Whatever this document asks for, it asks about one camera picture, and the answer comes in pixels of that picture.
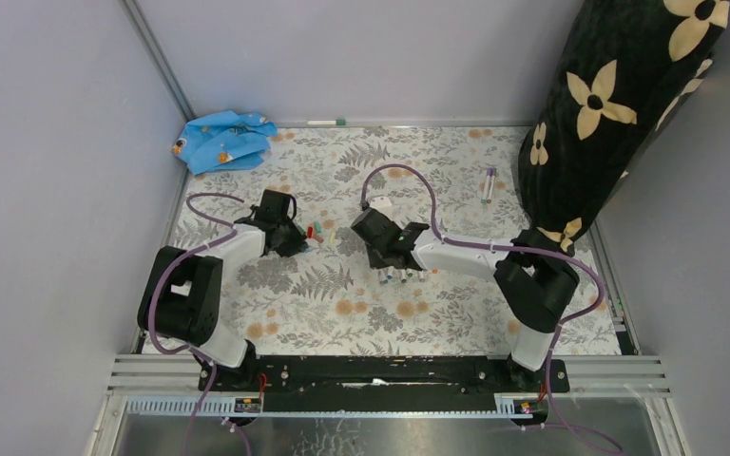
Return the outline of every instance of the wall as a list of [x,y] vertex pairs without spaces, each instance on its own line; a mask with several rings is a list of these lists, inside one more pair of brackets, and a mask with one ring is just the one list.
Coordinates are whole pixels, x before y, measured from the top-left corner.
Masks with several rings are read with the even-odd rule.
[[0,456],[82,454],[182,126],[118,1],[0,1]]
[[139,3],[198,116],[531,124],[583,2]]
[[730,454],[730,21],[709,77],[601,223],[696,455]]

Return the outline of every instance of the beige flower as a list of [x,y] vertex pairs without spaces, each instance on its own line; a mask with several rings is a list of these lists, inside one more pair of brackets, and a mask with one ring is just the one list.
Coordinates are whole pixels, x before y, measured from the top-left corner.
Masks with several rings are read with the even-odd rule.
[[585,140],[594,133],[600,123],[601,116],[623,124],[635,124],[637,113],[630,107],[610,102],[617,80],[617,61],[613,60],[600,68],[592,82],[588,85],[576,74],[567,72],[567,86],[572,98],[578,102],[581,112],[578,113],[578,138]]
[[533,164],[544,164],[549,155],[544,148],[544,139],[547,137],[547,125],[539,123],[533,130],[533,148],[530,150],[530,162]]
[[686,57],[701,43],[710,24],[724,29],[729,24],[729,2],[726,0],[664,0],[664,7],[677,16],[686,17],[670,35],[667,48],[673,62]]
[[551,240],[555,242],[561,243],[561,250],[564,252],[567,251],[570,245],[572,245],[572,237],[578,234],[579,231],[581,231],[581,227],[584,226],[584,223],[581,221],[581,218],[578,217],[575,220],[571,221],[570,223],[567,223],[567,226],[564,228],[563,233],[555,233],[552,231],[547,231],[544,228],[539,227],[538,230],[544,233],[544,236],[550,238]]
[[664,110],[664,113],[662,114],[662,117],[659,119],[659,121],[656,123],[656,129],[658,130],[660,126],[662,126],[662,122],[664,122],[664,119],[667,118],[667,114],[670,114],[670,111],[673,110],[674,107],[679,103],[679,98],[682,97],[682,95],[686,95],[688,93],[692,93],[698,89],[698,87],[701,85],[701,81],[703,79],[699,79],[699,76],[703,72],[705,72],[710,66],[712,66],[712,59],[706,59],[701,63],[701,67],[698,68],[698,71],[695,72],[695,78],[692,79],[682,90],[682,93],[679,94],[676,98],[673,99],[672,102],[670,102],[670,105],[667,107],[667,109]]

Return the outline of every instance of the reflective floor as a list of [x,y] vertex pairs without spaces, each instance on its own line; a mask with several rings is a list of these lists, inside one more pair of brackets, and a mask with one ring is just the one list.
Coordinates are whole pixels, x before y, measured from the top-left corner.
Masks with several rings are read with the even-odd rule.
[[[559,405],[570,423],[611,436],[627,455],[659,454],[647,412],[636,399],[580,399],[577,403],[561,399]],[[127,415],[118,454],[180,455],[187,421],[186,417]],[[565,430],[523,433],[510,421],[496,419],[261,418],[244,430],[256,456],[602,454]],[[245,448],[241,437],[222,427],[219,419],[201,418],[192,430],[188,454],[244,455]]]

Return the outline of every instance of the black fabric with beige flowers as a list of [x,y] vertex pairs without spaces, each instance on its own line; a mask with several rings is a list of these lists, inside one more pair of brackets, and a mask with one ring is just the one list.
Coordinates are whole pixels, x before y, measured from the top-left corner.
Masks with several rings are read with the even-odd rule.
[[725,0],[586,0],[519,154],[532,225],[570,252],[644,144],[701,83]]

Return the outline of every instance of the gray leaf pattern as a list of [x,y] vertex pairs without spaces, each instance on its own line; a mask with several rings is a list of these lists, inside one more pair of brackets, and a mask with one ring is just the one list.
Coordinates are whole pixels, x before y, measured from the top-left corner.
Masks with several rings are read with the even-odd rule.
[[[216,217],[248,215],[249,206],[270,188],[298,199],[296,223],[306,229],[317,222],[322,228],[324,241],[309,240],[308,252],[264,256],[223,282],[220,320],[252,340],[260,353],[508,353],[519,326],[495,284],[441,271],[423,282],[382,285],[368,268],[365,244],[349,226],[360,212],[362,180],[377,166],[397,162],[431,180],[444,231],[497,240],[515,237],[528,228],[511,177],[527,132],[523,127],[287,128],[272,139],[272,150],[256,169],[191,177],[187,194],[223,192],[245,199],[245,204],[195,201]],[[497,181],[492,203],[481,204],[488,166],[497,168]],[[375,175],[369,196],[390,198],[400,224],[429,221],[427,191],[406,170]],[[170,243],[190,248],[223,233],[224,227],[184,206]],[[576,257],[594,265],[584,239],[576,242]],[[568,313],[589,305],[597,293],[589,277],[579,276]],[[148,340],[144,352],[155,352]],[[555,352],[619,353],[609,311],[603,308],[567,323]]]

